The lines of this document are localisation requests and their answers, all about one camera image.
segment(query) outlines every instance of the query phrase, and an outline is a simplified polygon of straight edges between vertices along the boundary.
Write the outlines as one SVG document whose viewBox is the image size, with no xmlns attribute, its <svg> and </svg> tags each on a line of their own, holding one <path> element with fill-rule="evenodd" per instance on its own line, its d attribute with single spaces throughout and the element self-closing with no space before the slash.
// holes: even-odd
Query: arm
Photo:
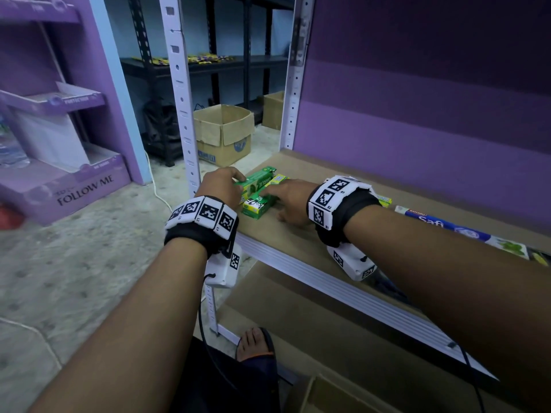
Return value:
<svg viewBox="0 0 551 413">
<path fill-rule="evenodd" d="M 234 168 L 205 175 L 197 195 L 236 208 Z M 30 409 L 44 411 L 167 411 L 186 359 L 201 299 L 207 251 L 172 239 L 128 295 L 86 340 Z"/>
<path fill-rule="evenodd" d="M 291 180 L 265 194 L 281 221 L 305 225 L 316 184 Z M 534 406 L 551 405 L 551 272 L 535 263 L 379 206 L 356 213 L 348 240 L 423 312 Z"/>
</svg>

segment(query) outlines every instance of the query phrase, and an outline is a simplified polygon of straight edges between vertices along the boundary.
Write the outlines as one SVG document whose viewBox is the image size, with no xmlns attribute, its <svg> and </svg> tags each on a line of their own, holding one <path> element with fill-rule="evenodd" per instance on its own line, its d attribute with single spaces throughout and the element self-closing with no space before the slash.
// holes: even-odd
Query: white cable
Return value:
<svg viewBox="0 0 551 413">
<path fill-rule="evenodd" d="M 155 184 L 155 178 L 153 178 L 153 171 L 151 170 L 151 162 L 149 162 L 149 155 L 146 152 L 145 157 L 147 158 L 147 166 L 149 167 L 149 174 L 151 175 L 151 182 L 153 183 L 153 194 L 155 194 L 155 197 L 157 197 L 159 200 L 161 200 L 166 206 L 169 208 L 170 213 L 172 213 L 172 207 L 170 207 L 170 204 L 166 202 L 166 200 L 157 194 L 157 185 Z"/>
<path fill-rule="evenodd" d="M 0 317 L 0 322 L 11 324 L 13 326 L 19 326 L 20 328 L 27 329 L 27 330 L 30 330 L 31 332 L 36 333 L 43 340 L 44 345 L 46 346 L 46 349 L 48 349 L 48 352 L 51 354 L 53 360 L 55 361 L 57 368 L 58 369 L 63 368 L 63 364 L 61 363 L 61 360 L 59 359 L 57 354 L 54 352 L 52 346 L 50 345 L 50 343 L 48 342 L 44 334 L 40 332 L 37 328 L 33 328 L 32 326 L 27 326 L 26 324 L 23 324 L 23 323 L 15 322 L 14 320 L 9 320 L 4 317 Z"/>
</svg>

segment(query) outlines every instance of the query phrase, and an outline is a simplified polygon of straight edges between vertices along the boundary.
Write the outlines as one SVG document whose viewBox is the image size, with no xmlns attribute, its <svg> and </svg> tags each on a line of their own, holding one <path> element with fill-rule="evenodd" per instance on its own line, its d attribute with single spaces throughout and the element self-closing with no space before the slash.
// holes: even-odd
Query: blue wall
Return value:
<svg viewBox="0 0 551 413">
<path fill-rule="evenodd" d="M 205 0 L 183 1 L 183 30 L 188 54 L 208 52 L 207 13 Z M 105 0 L 107 13 L 119 57 L 139 57 L 132 15 L 128 0 Z M 166 43 L 162 28 L 159 0 L 141 0 L 149 45 L 153 56 L 166 57 Z M 217 49 L 220 55 L 243 55 L 243 4 L 236 0 L 214 0 Z M 251 54 L 262 55 L 265 48 L 265 9 L 253 6 L 251 11 Z M 272 54 L 283 54 L 291 39 L 293 12 L 274 10 L 272 20 Z M 273 68 L 270 92 L 285 88 L 286 67 Z M 243 102 L 243 71 L 226 71 L 219 74 L 220 101 L 224 104 Z M 140 131 L 144 131 L 141 109 L 149 99 L 145 81 L 126 76 L 128 91 Z M 159 82 L 162 96 L 174 102 L 170 79 Z M 212 97 L 209 75 L 191 76 L 193 103 L 208 107 Z M 250 99 L 262 95 L 262 70 L 251 70 Z"/>
</svg>

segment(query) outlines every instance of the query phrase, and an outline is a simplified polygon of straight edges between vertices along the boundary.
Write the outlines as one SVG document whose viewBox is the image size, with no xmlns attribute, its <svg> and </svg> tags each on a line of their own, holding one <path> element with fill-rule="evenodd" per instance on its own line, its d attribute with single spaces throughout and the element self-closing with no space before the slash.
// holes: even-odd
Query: black cable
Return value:
<svg viewBox="0 0 551 413">
<path fill-rule="evenodd" d="M 214 277 L 216 277 L 216 274 L 207 274 L 207 275 L 205 275 L 205 277 L 203 278 L 203 284 L 204 284 L 205 280 L 207 279 L 207 277 L 214 278 Z M 222 370 L 220 369 L 220 367 L 218 366 L 218 364 L 214 360 L 214 357 L 212 356 L 212 353 L 210 352 L 210 347 L 207 345 L 207 340 L 205 339 L 205 333 L 204 333 L 204 330 L 203 330 L 203 321 L 201 320 L 201 303 L 199 303 L 199 330 L 201 331 L 201 338 L 203 339 L 203 344 L 204 344 L 205 350 L 207 351 L 207 354 L 210 358 L 210 361 L 212 361 L 212 364 L 214 365 L 214 367 L 218 370 L 218 372 L 220 373 L 222 378 L 224 378 L 224 381 L 227 382 L 228 385 L 231 388 L 233 388 L 241 397 L 243 397 L 243 395 L 238 390 L 238 388 L 234 385 L 234 383 L 232 383 L 228 379 L 228 377 L 226 377 L 226 375 L 222 372 Z"/>
<path fill-rule="evenodd" d="M 480 390 L 478 389 L 478 386 L 477 386 L 477 377 L 474 373 L 474 368 L 472 368 L 471 362 L 469 361 L 469 357 L 467 356 L 467 353 L 465 352 L 465 350 L 461 346 L 459 346 L 459 349 L 461 349 L 461 354 L 463 354 L 463 358 L 465 358 L 465 363 L 467 364 L 467 367 L 469 367 L 469 371 L 471 371 L 471 381 L 474 387 L 474 391 L 477 393 L 480 412 L 486 413 L 486 409 L 484 408 L 484 402 L 482 401 L 482 396 L 480 395 Z"/>
</svg>

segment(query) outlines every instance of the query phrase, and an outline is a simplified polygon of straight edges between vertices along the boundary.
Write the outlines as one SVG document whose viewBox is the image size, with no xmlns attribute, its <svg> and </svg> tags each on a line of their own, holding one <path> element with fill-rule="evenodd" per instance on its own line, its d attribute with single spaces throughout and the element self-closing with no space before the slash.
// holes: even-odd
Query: purple display tray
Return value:
<svg viewBox="0 0 551 413">
<path fill-rule="evenodd" d="M 0 102 L 24 110 L 31 114 L 51 116 L 53 114 L 66 114 L 75 110 L 83 110 L 102 106 L 105 104 L 103 95 L 91 89 L 75 87 L 69 84 L 58 83 L 60 87 L 72 87 L 79 93 L 68 93 L 66 90 L 49 92 L 34 96 L 18 96 L 0 89 Z"/>
<path fill-rule="evenodd" d="M 129 183 L 118 154 L 76 173 L 31 159 L 25 168 L 0 168 L 0 202 L 46 226 Z"/>
<path fill-rule="evenodd" d="M 0 19 L 80 22 L 77 9 L 63 0 L 0 0 Z"/>
</svg>

